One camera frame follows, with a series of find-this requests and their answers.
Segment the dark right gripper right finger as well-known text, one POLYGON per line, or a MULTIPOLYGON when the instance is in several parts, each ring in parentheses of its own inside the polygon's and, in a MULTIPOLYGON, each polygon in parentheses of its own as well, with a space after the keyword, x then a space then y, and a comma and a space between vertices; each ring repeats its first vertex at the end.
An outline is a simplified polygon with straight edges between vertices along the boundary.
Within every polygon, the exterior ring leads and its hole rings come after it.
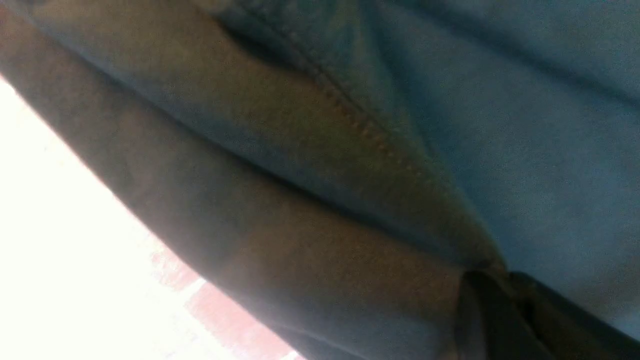
POLYGON ((521 314, 554 360, 638 360, 638 340, 523 272, 510 283, 521 314))

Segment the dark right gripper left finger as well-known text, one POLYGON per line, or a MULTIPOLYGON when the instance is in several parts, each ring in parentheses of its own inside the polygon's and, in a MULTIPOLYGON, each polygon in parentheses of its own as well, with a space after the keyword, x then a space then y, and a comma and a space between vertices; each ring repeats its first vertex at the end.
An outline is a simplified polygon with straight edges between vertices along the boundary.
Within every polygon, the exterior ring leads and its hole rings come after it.
POLYGON ((489 275, 466 272, 455 313, 460 360, 553 360, 507 292, 489 275))

